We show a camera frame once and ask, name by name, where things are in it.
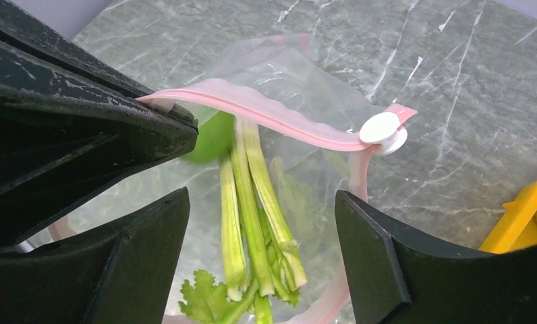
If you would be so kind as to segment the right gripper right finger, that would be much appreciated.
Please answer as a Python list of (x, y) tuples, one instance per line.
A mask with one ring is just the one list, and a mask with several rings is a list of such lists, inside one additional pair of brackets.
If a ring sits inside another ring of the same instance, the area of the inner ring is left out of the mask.
[(335, 218), (357, 323), (537, 323), (537, 245), (467, 248), (344, 190)]

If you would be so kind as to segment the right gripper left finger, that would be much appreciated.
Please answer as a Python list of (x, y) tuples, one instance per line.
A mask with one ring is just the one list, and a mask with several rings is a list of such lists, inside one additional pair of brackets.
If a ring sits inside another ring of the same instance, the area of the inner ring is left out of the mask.
[(180, 188), (81, 234), (0, 254), (0, 323), (160, 323), (189, 216)]

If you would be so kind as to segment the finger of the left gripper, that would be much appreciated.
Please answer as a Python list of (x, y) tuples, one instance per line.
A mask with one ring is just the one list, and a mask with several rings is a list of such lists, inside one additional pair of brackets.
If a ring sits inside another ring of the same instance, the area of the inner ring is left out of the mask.
[(168, 104), (161, 112), (139, 102), (137, 98), (147, 95), (149, 88), (103, 63), (12, 1), (0, 1), (0, 44), (84, 83), (83, 96), (94, 107), (88, 117), (197, 126), (194, 116), (178, 104)]
[(0, 250), (196, 137), (184, 111), (158, 113), (0, 41)]

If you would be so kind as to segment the celery stalk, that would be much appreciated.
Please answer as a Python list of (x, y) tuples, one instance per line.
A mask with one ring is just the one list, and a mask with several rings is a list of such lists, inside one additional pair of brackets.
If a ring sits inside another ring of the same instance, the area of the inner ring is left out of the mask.
[(271, 297), (296, 307), (308, 282), (261, 148), (258, 126), (238, 119), (219, 161), (224, 281), (205, 269), (184, 280), (180, 311), (198, 323), (273, 323)]

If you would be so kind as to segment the yellow plastic tray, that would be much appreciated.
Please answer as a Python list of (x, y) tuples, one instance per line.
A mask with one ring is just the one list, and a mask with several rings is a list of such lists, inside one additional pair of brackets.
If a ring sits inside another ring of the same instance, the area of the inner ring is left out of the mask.
[(480, 250), (502, 254), (537, 245), (537, 180), (523, 187), (485, 238)]

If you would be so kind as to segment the clear zip top bag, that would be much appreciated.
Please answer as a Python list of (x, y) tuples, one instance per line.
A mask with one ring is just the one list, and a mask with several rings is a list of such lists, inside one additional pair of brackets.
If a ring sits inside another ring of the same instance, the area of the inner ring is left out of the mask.
[[(307, 284), (296, 307), (271, 297), (273, 323), (332, 323), (349, 300), (335, 221), (335, 195), (368, 197), (368, 166), (399, 150), (415, 111), (372, 105), (356, 88), (315, 64), (309, 34), (251, 38), (233, 43), (199, 82), (140, 98), (165, 111), (178, 104), (198, 127), (219, 111), (258, 126), (261, 148), (283, 216), (298, 241)], [(198, 323), (178, 303), (184, 280), (197, 269), (224, 281), (221, 259), (220, 158), (184, 157), (118, 181), (44, 231), (49, 244), (137, 211), (175, 188), (187, 188), (190, 216), (171, 284), (164, 323)]]

